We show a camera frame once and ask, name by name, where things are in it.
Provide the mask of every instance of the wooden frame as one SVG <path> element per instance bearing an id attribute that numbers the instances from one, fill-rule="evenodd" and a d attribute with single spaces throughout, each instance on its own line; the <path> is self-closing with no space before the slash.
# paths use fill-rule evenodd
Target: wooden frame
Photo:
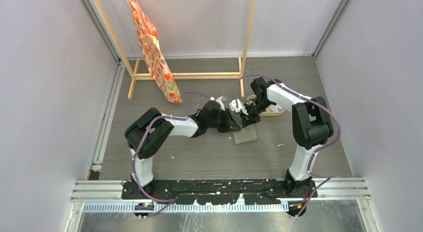
<path id="1" fill-rule="evenodd" d="M 126 54 L 122 48 L 122 45 L 120 44 L 120 41 L 112 27 L 112 24 L 109 21 L 109 18 L 107 17 L 106 12 L 104 11 L 103 5 L 101 4 L 100 0 L 93 0 L 94 6 L 96 7 L 100 18 L 103 20 L 103 24 L 105 25 L 113 43 L 115 44 L 116 49 L 118 50 L 118 53 L 120 54 L 120 57 L 125 64 L 126 69 L 129 72 L 129 75 L 132 78 L 131 86 L 129 87 L 128 92 L 128 99 L 132 99 L 132 96 L 134 94 L 135 84 L 137 80 L 153 80 L 153 77 L 150 75 L 150 73 L 138 73 L 140 68 L 140 60 L 138 59 L 135 63 L 135 68 L 132 69 L 131 64 L 128 61 L 128 58 L 126 57 Z M 189 79 L 239 79 L 244 75 L 244 69 L 245 69 L 245 61 L 247 57 L 247 51 L 248 51 L 248 44 L 250 39 L 250 33 L 251 33 L 251 25 L 252 20 L 254 17 L 254 9 L 255 9 L 255 0 L 251 0 L 251 7 L 248 17 L 248 26 L 247 26 L 247 34 L 245 37 L 245 44 L 244 44 L 244 51 L 241 57 L 238 58 L 238 65 L 239 65 L 239 71 L 236 72 L 184 72 L 184 73 L 172 73 L 175 80 L 189 80 Z M 241 79 L 241 97 L 244 97 L 244 83 Z"/>

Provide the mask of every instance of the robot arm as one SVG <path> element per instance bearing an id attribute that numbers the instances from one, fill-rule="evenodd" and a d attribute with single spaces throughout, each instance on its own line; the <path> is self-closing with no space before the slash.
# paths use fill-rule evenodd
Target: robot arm
<path id="1" fill-rule="evenodd" d="M 212 97 L 202 109 L 184 120 L 173 119 L 160 113 L 156 108 L 150 108 L 126 130 L 125 137 L 134 156 L 148 125 L 154 118 L 165 116 L 154 123 L 135 159 L 135 173 L 142 187 L 153 180 L 153 156 L 168 136 L 198 137 L 208 128 L 217 128 L 221 133 L 241 130 L 230 115 L 230 111 L 225 109 L 223 104 L 225 101 L 226 98 L 223 96 L 216 100 Z"/>
<path id="2" fill-rule="evenodd" d="M 328 113 L 321 108 L 314 106 L 299 97 L 289 93 L 289 89 L 281 81 L 265 81 L 262 77 L 256 78 L 251 83 L 251 88 L 256 95 L 251 104 L 242 104 L 235 100 L 229 105 L 232 111 L 240 112 L 242 126 L 257 123 L 260 121 L 260 113 L 270 105 L 278 104 L 292 114 L 292 132 L 297 142 L 294 161 L 286 172 L 285 185 L 289 193 L 295 189 L 310 185 L 310 170 L 313 167 L 315 150 L 326 144 L 329 137 L 333 135 L 333 127 Z M 326 101 L 322 97 L 311 98 L 324 107 Z"/>

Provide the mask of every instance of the floral patterned bag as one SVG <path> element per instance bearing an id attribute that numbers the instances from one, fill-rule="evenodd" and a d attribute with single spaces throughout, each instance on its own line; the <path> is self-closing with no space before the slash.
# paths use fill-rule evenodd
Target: floral patterned bag
<path id="1" fill-rule="evenodd" d="M 170 102 L 180 104 L 181 95 L 176 86 L 175 80 L 163 58 L 159 47 L 156 27 L 148 20 L 141 11 L 137 0 L 126 0 L 132 11 L 135 28 L 137 29 L 138 41 L 143 51 L 144 61 L 147 64 L 148 71 L 156 81 L 157 85 L 163 91 L 166 99 Z"/>

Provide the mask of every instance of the purple cable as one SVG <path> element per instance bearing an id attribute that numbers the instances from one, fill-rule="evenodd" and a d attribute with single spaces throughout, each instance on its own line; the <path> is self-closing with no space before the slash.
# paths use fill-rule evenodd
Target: purple cable
<path id="1" fill-rule="evenodd" d="M 335 121 L 335 124 L 336 124 L 336 127 L 338 128 L 338 134 L 337 134 L 337 136 L 336 136 L 336 138 L 331 142 L 331 143 L 329 143 L 329 144 L 326 144 L 326 145 L 323 145 L 322 147 L 319 147 L 319 148 L 317 148 L 316 149 L 316 151 L 314 151 L 314 153 L 313 154 L 311 154 L 311 156 L 310 156 L 310 160 L 308 161 L 308 164 L 307 164 L 307 171 L 310 173 L 310 175 L 312 175 L 312 176 L 314 176 L 314 177 L 318 177 L 318 178 L 326 178 L 326 180 L 324 180 L 321 184 L 319 184 L 318 186 L 316 186 L 316 188 L 311 192 L 311 195 L 310 195 L 310 197 L 308 198 L 308 200 L 305 202 L 305 204 L 304 204 L 304 206 L 301 208 L 301 210 L 300 210 L 300 212 L 298 212 L 298 214 L 296 215 L 296 217 L 298 218 L 298 216 L 303 212 L 303 210 L 306 208 L 306 206 L 308 205 L 308 203 L 309 203 L 309 201 L 310 201 L 310 199 L 313 197 L 313 195 L 316 193 L 316 191 L 317 191 L 317 189 L 318 188 L 320 188 L 322 185 L 324 185 L 326 182 L 328 182 L 332 177 L 330 177 L 330 176 L 321 176 L 321 175 L 318 175 L 318 174 L 315 174 L 315 173 L 313 173 L 313 172 L 311 172 L 311 164 L 312 164 L 312 162 L 313 162 L 313 159 L 314 159 L 314 157 L 317 155 L 317 153 L 319 152 L 319 151 L 321 151 L 321 150 L 323 150 L 323 149 L 326 149 L 326 148 L 328 148 L 328 147 L 330 147 L 330 146 L 333 146 L 335 143 L 337 143 L 338 141 L 339 141 L 339 139 L 341 138 L 341 126 L 340 126 L 340 124 L 339 124 L 339 121 L 338 121 L 338 119 L 335 117 L 335 115 L 328 109 L 328 108 L 326 108 L 326 107 L 324 107 L 323 105 L 321 105 L 321 104 L 319 104 L 319 103 L 317 103 L 317 102 L 315 102 L 315 101 L 312 101 L 312 100 L 310 100 L 310 99 L 308 99 L 308 98 L 306 98 L 306 97 L 304 97 L 304 96 L 302 96 L 302 95 L 300 95 L 300 94 L 298 94 L 298 93 L 296 93 L 295 91 L 293 91 L 293 90 L 290 90 L 290 89 L 288 89 L 288 88 L 286 88 L 286 87 L 283 87 L 282 85 L 280 85 L 275 79 L 273 79 L 273 78 L 271 78 L 271 77 L 268 77 L 268 76 L 263 76 L 263 75 L 259 75 L 259 74 L 255 74 L 255 75 L 245 75 L 245 76 L 243 76 L 243 77 L 241 77 L 237 82 L 236 82 L 236 84 L 235 84 L 235 102 L 236 102 L 236 107 L 238 107 L 238 96 L 237 96 L 237 93 L 236 93 L 236 86 L 238 86 L 238 84 L 239 84 L 239 82 L 244 78 L 244 77 L 248 77 L 248 76 L 261 76 L 261 77 L 264 77 L 264 78 L 267 78 L 267 79 L 269 79 L 269 80 L 271 80 L 273 83 L 275 83 L 276 85 L 278 85 L 282 90 L 284 90 L 284 91 L 286 91 L 286 92 L 288 92 L 289 94 L 291 94 L 291 95 L 294 95 L 294 96 L 296 96 L 296 97 L 298 97 L 298 98 L 300 98 L 300 99 L 303 99 L 303 100 L 305 100 L 305 101 L 307 101 L 307 102 L 310 102 L 311 104 L 313 104 L 313 105 L 315 105 L 315 106 L 317 106 L 317 107 L 319 107 L 319 108 L 321 108 L 322 110 L 324 110 L 326 113 L 328 113 L 332 118 L 333 118 L 333 120 Z"/>
<path id="2" fill-rule="evenodd" d="M 154 198 L 154 197 L 150 196 L 147 192 L 145 192 L 145 190 L 144 190 L 144 189 L 143 189 L 143 187 L 141 186 L 140 180 L 139 180 L 139 178 L 138 178 L 138 176 L 137 176 L 137 173 L 136 173 L 136 171 L 135 171 L 135 159 L 137 158 L 138 153 L 140 153 L 141 148 L 143 147 L 144 141 L 146 140 L 146 138 L 147 138 L 147 135 L 148 135 L 149 131 L 150 131 L 150 130 L 151 130 L 151 128 L 153 127 L 154 123 L 155 123 L 156 121 L 158 121 L 158 120 L 162 119 L 162 118 L 175 119 L 175 120 L 179 120 L 179 121 L 185 121 L 185 120 L 187 119 L 186 117 L 174 117 L 174 116 L 163 116 L 163 115 L 162 115 L 162 116 L 155 117 L 155 118 L 154 118 L 154 119 L 150 122 L 150 124 L 147 126 L 147 128 L 146 128 L 146 132 L 144 133 L 143 137 L 141 138 L 140 144 L 138 145 L 137 150 L 135 151 L 135 154 L 134 154 L 134 156 L 132 157 L 132 174 L 133 174 L 133 176 L 134 176 L 134 180 L 135 180 L 135 182 L 137 183 L 137 185 L 138 185 L 138 187 L 140 188 L 140 190 L 142 191 L 142 193 L 143 193 L 143 194 L 144 194 L 147 198 L 150 198 L 150 199 L 152 199 L 152 200 L 154 200 L 154 201 L 156 201 L 156 202 L 168 203 L 166 206 L 164 206 L 163 208 L 161 208 L 161 209 L 160 209 L 160 210 L 158 210 L 157 212 L 154 212 L 154 213 L 152 213 L 152 214 L 150 214 L 150 215 L 146 216 L 146 218 L 151 218 L 151 217 L 153 217 L 153 216 L 158 215 L 161 211 L 163 211 L 164 209 L 166 209 L 168 206 L 170 206 L 171 204 L 173 204 L 173 203 L 175 202 L 175 199 L 170 199 L 170 200 L 159 200 L 159 199 L 156 199 L 156 198 Z"/>
<path id="3" fill-rule="evenodd" d="M 197 94 L 197 95 L 203 96 L 203 97 L 205 97 L 205 98 L 207 98 L 207 99 L 210 99 L 210 97 L 209 97 L 209 96 L 204 95 L 204 94 L 199 93 L 199 92 L 196 92 L 196 91 L 186 91 L 186 92 L 182 93 L 182 94 L 181 94 L 182 105 L 184 106 L 185 113 L 187 114 L 187 116 L 189 116 L 189 113 L 188 113 L 188 108 L 187 108 L 187 105 L 185 105 L 185 102 L 184 102 L 184 99 L 183 99 L 183 95 L 185 95 L 185 94 Z"/>

